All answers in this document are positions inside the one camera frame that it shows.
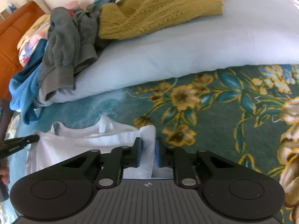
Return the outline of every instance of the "ribbed surface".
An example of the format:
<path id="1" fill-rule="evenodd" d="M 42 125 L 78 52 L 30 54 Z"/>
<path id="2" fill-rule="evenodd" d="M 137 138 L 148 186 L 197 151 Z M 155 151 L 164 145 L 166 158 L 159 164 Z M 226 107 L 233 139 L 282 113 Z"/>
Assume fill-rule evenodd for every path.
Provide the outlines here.
<path id="1" fill-rule="evenodd" d="M 16 224 L 38 224 L 20 218 Z M 48 224 L 237 224 L 206 207 L 194 190 L 177 187 L 173 180 L 125 179 L 99 191 L 76 216 Z M 275 219 L 260 224 L 279 224 Z"/>

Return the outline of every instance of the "pile of clothes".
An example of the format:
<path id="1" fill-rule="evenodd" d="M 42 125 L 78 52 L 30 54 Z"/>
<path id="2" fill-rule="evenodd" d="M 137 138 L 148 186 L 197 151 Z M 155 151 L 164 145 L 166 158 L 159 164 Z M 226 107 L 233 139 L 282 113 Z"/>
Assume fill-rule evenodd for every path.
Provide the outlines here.
<path id="1" fill-rule="evenodd" d="M 23 70 L 9 84 L 10 107 L 25 124 L 38 119 L 57 90 L 75 88 L 75 76 L 94 63 L 110 41 L 134 38 L 199 16 L 220 15 L 224 0 L 77 1 L 39 18 L 18 44 Z"/>

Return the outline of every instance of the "hand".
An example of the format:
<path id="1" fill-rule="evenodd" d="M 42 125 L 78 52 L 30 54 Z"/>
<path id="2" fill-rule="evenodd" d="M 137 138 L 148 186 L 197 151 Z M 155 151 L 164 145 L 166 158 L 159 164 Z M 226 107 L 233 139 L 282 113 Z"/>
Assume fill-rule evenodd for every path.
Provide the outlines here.
<path id="1" fill-rule="evenodd" d="M 0 168 L 0 175 L 2 175 L 2 182 L 5 185 L 9 185 L 10 184 L 9 168 L 8 167 Z"/>

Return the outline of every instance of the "bed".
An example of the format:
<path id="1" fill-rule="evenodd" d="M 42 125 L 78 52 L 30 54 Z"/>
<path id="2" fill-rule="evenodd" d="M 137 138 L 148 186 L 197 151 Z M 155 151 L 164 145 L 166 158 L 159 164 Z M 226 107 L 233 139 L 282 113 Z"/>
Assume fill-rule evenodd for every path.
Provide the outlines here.
<path id="1" fill-rule="evenodd" d="M 37 110 L 38 121 L 20 122 L 14 135 L 48 131 L 55 121 L 85 128 L 102 114 L 136 127 L 152 124 L 166 144 L 188 152 L 209 150 L 276 180 L 288 173 L 283 184 L 294 182 L 293 198 L 279 219 L 298 223 L 299 1 L 237 0 L 243 18 L 232 13 L 235 2 L 226 1 L 222 17 L 114 42 L 77 76 L 77 91 L 59 92 L 55 103 Z M 190 37 L 193 47 L 185 44 Z M 24 175 L 26 156 L 25 149 L 9 159 L 9 187 Z M 4 223 L 13 222 L 9 201 L 2 210 Z"/>

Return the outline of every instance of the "silver screw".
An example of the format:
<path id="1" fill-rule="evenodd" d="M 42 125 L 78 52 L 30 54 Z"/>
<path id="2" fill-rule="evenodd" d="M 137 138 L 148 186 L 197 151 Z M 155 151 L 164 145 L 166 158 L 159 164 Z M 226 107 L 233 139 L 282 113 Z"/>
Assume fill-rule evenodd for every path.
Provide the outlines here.
<path id="1" fill-rule="evenodd" d="M 111 184 L 113 184 L 113 180 L 112 179 L 101 179 L 99 181 L 99 184 L 102 186 L 110 186 Z"/>
<path id="2" fill-rule="evenodd" d="M 182 184 L 186 186 L 192 186 L 196 184 L 196 181 L 194 179 L 183 179 Z"/>

